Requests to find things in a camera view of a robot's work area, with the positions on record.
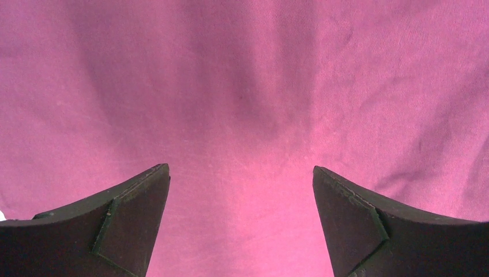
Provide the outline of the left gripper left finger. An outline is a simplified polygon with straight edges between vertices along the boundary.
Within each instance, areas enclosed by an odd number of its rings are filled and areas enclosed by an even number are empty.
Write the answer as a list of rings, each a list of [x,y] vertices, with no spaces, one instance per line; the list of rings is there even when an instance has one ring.
[[[170,187],[158,164],[30,220],[1,222],[2,276],[145,276]]]

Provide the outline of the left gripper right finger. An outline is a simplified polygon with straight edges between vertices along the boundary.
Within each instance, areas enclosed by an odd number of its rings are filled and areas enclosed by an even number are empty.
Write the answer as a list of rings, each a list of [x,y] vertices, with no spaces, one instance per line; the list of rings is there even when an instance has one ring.
[[[423,211],[324,168],[313,190],[335,276],[488,276],[488,223]]]

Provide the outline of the purple cloth wrap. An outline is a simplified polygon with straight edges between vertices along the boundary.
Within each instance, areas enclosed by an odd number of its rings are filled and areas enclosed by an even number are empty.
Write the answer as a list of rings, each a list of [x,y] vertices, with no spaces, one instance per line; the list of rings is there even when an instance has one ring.
[[[488,219],[487,1],[2,1],[1,211],[158,164],[149,276],[331,276],[314,166]]]

